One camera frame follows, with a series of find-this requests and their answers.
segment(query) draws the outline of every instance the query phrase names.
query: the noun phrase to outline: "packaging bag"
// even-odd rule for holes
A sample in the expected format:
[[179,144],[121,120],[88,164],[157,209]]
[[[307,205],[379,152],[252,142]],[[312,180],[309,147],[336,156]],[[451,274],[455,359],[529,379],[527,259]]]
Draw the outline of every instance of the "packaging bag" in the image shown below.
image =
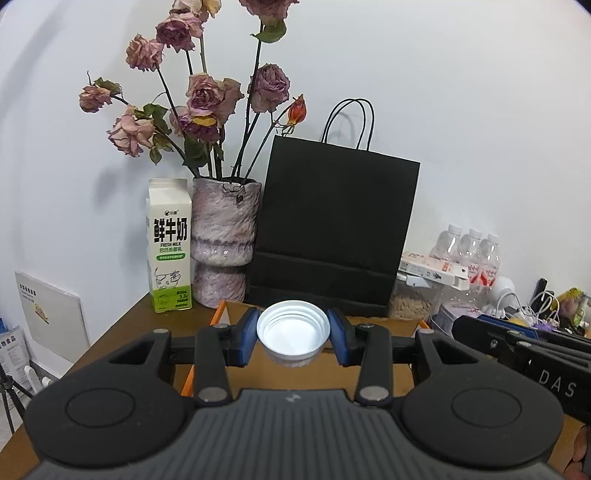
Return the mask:
[[274,139],[246,301],[387,316],[419,163],[369,151],[373,122],[366,150],[325,143],[335,110],[321,142]]

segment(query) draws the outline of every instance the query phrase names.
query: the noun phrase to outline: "milk carton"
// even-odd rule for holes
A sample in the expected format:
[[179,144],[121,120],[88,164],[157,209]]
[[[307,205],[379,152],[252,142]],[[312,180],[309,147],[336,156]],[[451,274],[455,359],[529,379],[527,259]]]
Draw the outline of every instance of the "milk carton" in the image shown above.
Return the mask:
[[191,198],[185,179],[152,179],[146,199],[150,293],[156,312],[191,308]]

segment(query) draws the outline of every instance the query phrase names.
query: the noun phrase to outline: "dried rose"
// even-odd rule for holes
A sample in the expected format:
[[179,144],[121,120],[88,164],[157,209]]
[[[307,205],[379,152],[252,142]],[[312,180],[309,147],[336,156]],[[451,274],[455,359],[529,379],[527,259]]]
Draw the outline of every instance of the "dried rose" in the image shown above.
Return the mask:
[[151,70],[154,72],[162,63],[162,51],[164,45],[157,40],[147,40],[141,35],[137,34],[135,38],[129,42],[129,46],[125,51],[127,53],[127,63],[133,69]]
[[156,128],[153,120],[136,120],[134,112],[136,107],[128,105],[125,113],[115,121],[112,130],[109,130],[109,140],[125,155],[138,157],[144,150],[143,145],[152,148],[151,138]]
[[202,24],[203,21],[188,10],[171,10],[168,18],[156,26],[156,40],[177,53],[192,50],[195,43],[191,38],[203,35]]
[[251,15],[284,20],[287,18],[287,9],[291,4],[299,3],[299,0],[240,0],[240,3]]
[[228,121],[228,117],[236,113],[236,104],[238,100],[244,98],[244,94],[240,91],[240,82],[232,79],[223,79],[218,84],[224,90],[223,100],[214,111],[214,116],[217,118],[217,125],[221,127]]
[[188,9],[197,15],[201,21],[206,22],[209,15],[215,17],[222,7],[220,0],[176,0],[175,9]]
[[218,81],[207,73],[198,73],[189,77],[187,97],[187,107],[193,117],[213,116],[221,127],[234,113],[236,103],[244,94],[236,80]]
[[88,113],[96,113],[99,108],[112,103],[111,91],[96,85],[87,85],[80,94],[80,108]]
[[256,71],[252,110],[256,113],[274,112],[277,105],[289,99],[290,81],[277,65],[267,63]]
[[202,117],[192,117],[186,106],[178,106],[176,107],[176,111],[178,114],[178,122],[174,112],[170,112],[168,119],[173,126],[174,133],[179,137],[182,135],[182,132],[185,132],[187,135],[204,142],[217,142],[220,140],[221,135],[215,120],[210,125],[199,125],[195,123],[195,119],[200,119]]
[[296,126],[297,124],[304,121],[306,118],[306,102],[304,101],[304,95],[300,95],[295,102],[290,106],[287,111],[287,125]]

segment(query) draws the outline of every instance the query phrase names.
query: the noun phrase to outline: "flower vase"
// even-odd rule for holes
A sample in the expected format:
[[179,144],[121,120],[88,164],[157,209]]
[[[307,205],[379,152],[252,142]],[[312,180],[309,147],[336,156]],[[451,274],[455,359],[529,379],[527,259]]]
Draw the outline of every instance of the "flower vase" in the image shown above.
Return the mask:
[[221,300],[244,300],[246,268],[252,260],[261,184],[206,178],[193,180],[191,289],[201,305],[217,308]]

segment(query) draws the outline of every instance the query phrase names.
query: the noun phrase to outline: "green label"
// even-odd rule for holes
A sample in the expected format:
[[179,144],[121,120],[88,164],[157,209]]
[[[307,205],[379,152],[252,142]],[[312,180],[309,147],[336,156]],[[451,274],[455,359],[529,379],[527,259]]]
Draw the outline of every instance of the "green label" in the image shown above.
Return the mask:
[[156,313],[191,308],[191,286],[161,288],[152,292]]
[[161,262],[167,260],[182,260],[183,258],[185,258],[185,254],[156,255],[156,260],[159,260]]

